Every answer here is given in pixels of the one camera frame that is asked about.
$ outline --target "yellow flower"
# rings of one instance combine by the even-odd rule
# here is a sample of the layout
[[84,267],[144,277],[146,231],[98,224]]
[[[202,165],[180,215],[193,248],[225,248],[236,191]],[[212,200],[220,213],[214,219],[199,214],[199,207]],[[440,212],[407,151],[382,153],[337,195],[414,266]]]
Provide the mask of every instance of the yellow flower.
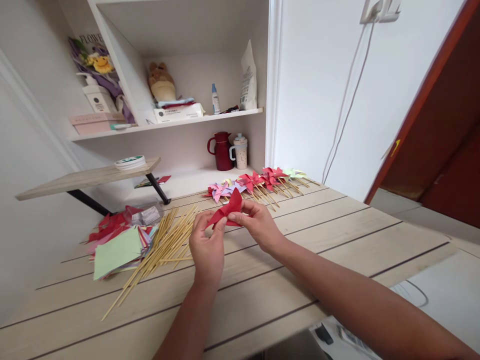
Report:
[[86,57],[85,63],[87,66],[92,66],[95,62],[95,59],[99,57],[98,52],[94,52]]
[[114,67],[110,64],[108,56],[99,56],[93,58],[93,67],[100,74],[108,74],[114,70]]

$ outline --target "tissue box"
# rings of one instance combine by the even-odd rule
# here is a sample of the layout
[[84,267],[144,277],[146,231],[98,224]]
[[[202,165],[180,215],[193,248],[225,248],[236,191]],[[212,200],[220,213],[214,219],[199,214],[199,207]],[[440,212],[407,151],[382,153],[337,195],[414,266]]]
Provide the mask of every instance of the tissue box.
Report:
[[126,124],[121,112],[96,112],[88,115],[70,116],[70,123],[80,135],[110,131],[111,124]]
[[154,109],[157,124],[169,123],[172,121],[201,118],[205,110],[197,102],[193,105],[175,106],[167,109]]

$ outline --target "red kettle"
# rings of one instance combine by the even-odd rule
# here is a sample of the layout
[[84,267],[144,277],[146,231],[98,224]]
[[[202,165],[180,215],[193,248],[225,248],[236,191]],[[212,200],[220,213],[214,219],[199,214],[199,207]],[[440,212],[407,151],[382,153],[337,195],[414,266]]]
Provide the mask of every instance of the red kettle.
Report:
[[[230,160],[229,153],[230,146],[232,146],[229,141],[229,136],[231,133],[220,131],[214,133],[213,135],[214,137],[208,140],[206,148],[210,154],[215,155],[216,169],[220,171],[232,170],[234,168],[234,162]],[[215,148],[213,149],[214,152],[210,151],[210,143],[212,140],[215,140]]]

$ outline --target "person's right hand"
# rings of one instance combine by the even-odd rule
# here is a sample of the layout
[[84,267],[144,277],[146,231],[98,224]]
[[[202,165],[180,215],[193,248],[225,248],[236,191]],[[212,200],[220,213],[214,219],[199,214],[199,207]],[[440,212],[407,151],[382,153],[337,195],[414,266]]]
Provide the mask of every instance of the person's right hand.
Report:
[[228,218],[239,225],[246,227],[251,237],[260,245],[260,248],[269,252],[283,241],[287,240],[275,224],[267,207],[251,200],[242,200],[241,211],[231,212]]

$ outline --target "desk surface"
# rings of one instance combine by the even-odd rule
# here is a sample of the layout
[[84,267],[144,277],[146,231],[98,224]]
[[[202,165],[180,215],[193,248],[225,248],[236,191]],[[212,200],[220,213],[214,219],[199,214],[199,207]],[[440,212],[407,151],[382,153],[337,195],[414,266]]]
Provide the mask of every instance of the desk surface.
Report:
[[[403,223],[333,189],[310,183],[305,196],[272,194],[272,215],[290,240],[381,284],[392,286],[450,256],[444,235]],[[214,209],[193,194],[164,208]],[[227,227],[225,266],[215,299],[206,359],[242,359],[321,321],[316,299],[243,227]],[[100,319],[131,272],[93,281],[81,243],[0,327],[1,359],[151,359],[190,289],[191,261],[161,266],[120,308]]]
[[19,193],[15,197],[17,200],[23,201],[111,183],[114,181],[135,178],[150,174],[159,164],[160,160],[160,157],[148,159],[144,166],[136,167],[126,171],[120,171],[114,165],[112,165],[92,170],[72,172],[65,176],[59,177],[58,179],[34,187],[28,191]]

